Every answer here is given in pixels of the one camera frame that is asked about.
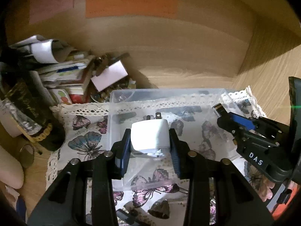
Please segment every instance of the pink paper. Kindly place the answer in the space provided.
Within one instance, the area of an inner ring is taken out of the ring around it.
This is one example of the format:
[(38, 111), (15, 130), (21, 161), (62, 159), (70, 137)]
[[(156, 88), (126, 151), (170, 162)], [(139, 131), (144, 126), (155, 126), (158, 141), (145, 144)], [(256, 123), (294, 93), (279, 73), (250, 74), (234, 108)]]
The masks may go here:
[(106, 68), (99, 76), (92, 77), (91, 81), (93, 82), (97, 91), (100, 92), (127, 75), (128, 73), (126, 72), (126, 69), (119, 60), (118, 62)]
[(30, 0), (29, 24), (49, 19), (73, 6), (74, 0)]

